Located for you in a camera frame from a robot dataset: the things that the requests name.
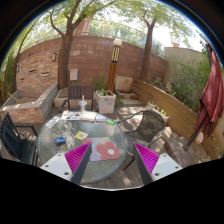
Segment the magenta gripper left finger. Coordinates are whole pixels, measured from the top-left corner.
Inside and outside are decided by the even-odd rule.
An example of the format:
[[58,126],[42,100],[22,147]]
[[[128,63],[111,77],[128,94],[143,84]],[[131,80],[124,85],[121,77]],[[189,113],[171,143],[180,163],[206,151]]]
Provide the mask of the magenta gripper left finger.
[[42,165],[41,168],[79,185],[91,153],[92,145],[90,143],[86,143],[66,154],[57,153],[44,165]]

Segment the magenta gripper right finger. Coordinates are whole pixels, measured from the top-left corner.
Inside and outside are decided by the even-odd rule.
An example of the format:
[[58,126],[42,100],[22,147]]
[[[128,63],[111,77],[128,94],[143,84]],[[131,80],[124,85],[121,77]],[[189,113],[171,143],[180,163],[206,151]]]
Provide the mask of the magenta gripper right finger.
[[136,142],[133,152],[144,185],[182,169],[168,154],[159,155]]

